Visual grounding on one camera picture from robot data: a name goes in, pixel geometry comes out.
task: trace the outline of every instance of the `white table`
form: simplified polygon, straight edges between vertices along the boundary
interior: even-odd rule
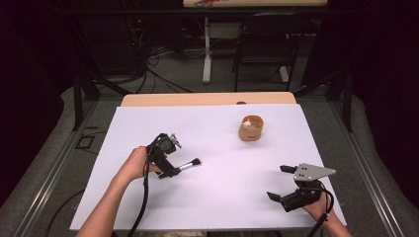
[[[141,104],[141,96],[143,106],[135,107],[135,102]],[[210,96],[213,99],[208,101],[199,99]],[[113,118],[70,229],[81,227],[131,149],[149,144],[161,132],[176,133],[183,145],[168,157],[174,166],[196,157],[203,164],[164,180],[151,174],[148,205],[138,229],[266,230],[314,225],[302,209],[286,213],[266,194],[284,196],[295,190],[293,175],[282,173],[281,165],[323,166],[291,93],[135,95],[126,99]],[[248,104],[231,105],[238,101]],[[258,115],[265,122],[258,141],[244,142],[238,137],[241,119],[247,115]],[[321,181],[334,193],[328,178]],[[142,180],[136,180],[126,190],[115,229],[131,229],[142,197]],[[339,205],[335,211],[345,223]]]
[[[324,7],[327,0],[184,0],[185,8],[240,8],[240,7]],[[205,17],[206,57],[204,61],[203,83],[210,82],[211,52],[210,52],[210,21]],[[284,81],[288,81],[288,73],[281,68]]]

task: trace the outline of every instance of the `human hand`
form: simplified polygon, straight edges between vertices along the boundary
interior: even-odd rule
[[[330,204],[329,197],[325,192],[323,192],[320,196],[320,200],[304,206],[303,209],[307,211],[315,221],[318,221],[320,217],[326,212],[326,208],[329,207],[326,206],[326,199],[328,200],[327,203]],[[352,234],[342,224],[336,215],[334,208],[330,210],[327,219],[323,223],[323,226],[332,237],[352,237]]]
[[[302,208],[310,214],[310,216],[318,221],[320,216],[326,212],[326,199],[329,198],[325,192],[321,193],[320,199],[315,203],[305,205]]]
[[[131,182],[135,179],[144,176],[145,162],[147,161],[147,154],[145,146],[138,146],[133,149],[129,157],[126,159],[124,164],[121,166],[117,173],[117,177],[123,178],[127,182]],[[161,172],[160,169],[150,164],[148,172]]]

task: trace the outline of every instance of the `white paper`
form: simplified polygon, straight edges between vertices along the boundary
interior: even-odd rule
[[[249,115],[260,116],[264,127],[259,140],[245,142],[238,128]],[[194,158],[202,165],[163,180],[150,174],[148,205],[138,229],[254,230],[315,224],[304,210],[285,212],[267,196],[295,191],[293,175],[281,172],[281,165],[323,166],[302,109],[263,104],[118,108],[70,229],[80,229],[132,148],[148,145],[160,133],[175,133],[183,146],[168,156],[173,166]],[[126,190],[115,229],[132,228],[142,204],[142,181]],[[320,181],[334,195],[329,179]],[[346,223],[340,206],[334,208]]]

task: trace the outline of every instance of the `wooden table edge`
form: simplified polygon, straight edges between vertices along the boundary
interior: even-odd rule
[[[130,94],[122,107],[216,106],[246,104],[296,104],[291,92]]]

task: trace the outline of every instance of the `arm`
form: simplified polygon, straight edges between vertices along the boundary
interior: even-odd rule
[[[319,201],[310,205],[306,205],[303,207],[303,209],[307,211],[315,221],[318,221],[320,216],[326,210],[326,199],[327,199],[326,194],[323,193]],[[346,226],[342,224],[342,222],[336,215],[334,209],[330,211],[329,216],[327,217],[327,220],[324,221],[323,223],[323,227],[333,237],[351,237],[352,236],[352,234],[349,232]]]
[[[84,222],[77,236],[111,236],[118,208],[129,183],[143,177],[143,168],[147,160],[145,147],[139,146],[132,150],[124,164],[112,178],[108,189],[99,203]],[[150,164],[150,172],[160,171]]]

